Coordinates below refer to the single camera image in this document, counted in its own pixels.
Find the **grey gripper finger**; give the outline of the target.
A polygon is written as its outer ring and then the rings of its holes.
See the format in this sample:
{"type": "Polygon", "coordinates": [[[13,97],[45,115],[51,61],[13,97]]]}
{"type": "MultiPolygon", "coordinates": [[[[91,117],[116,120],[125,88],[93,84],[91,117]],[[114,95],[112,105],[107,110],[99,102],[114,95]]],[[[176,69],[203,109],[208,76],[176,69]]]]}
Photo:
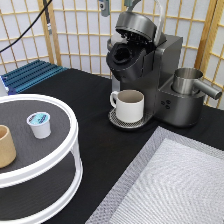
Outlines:
{"type": "Polygon", "coordinates": [[[101,10],[101,15],[107,17],[110,15],[110,1],[109,0],[99,0],[99,7],[101,10]]]}

